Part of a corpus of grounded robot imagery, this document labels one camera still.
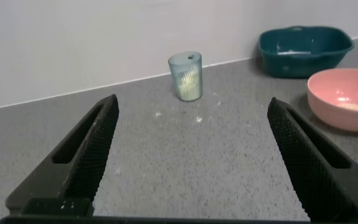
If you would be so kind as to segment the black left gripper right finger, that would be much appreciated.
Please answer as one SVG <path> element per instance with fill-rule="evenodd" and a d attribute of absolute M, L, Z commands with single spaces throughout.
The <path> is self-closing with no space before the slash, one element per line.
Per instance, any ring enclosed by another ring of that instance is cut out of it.
<path fill-rule="evenodd" d="M 286 102 L 272 98 L 267 117 L 310 220 L 358 223 L 358 163 Z"/>

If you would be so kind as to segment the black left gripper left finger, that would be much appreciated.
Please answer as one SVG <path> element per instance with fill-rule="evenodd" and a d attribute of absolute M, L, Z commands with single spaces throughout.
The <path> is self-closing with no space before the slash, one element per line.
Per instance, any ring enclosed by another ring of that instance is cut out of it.
<path fill-rule="evenodd" d="M 118 118 L 116 95 L 99 100 L 7 197 L 8 210 L 16 213 L 33 198 L 93 201 L 104 175 Z"/>

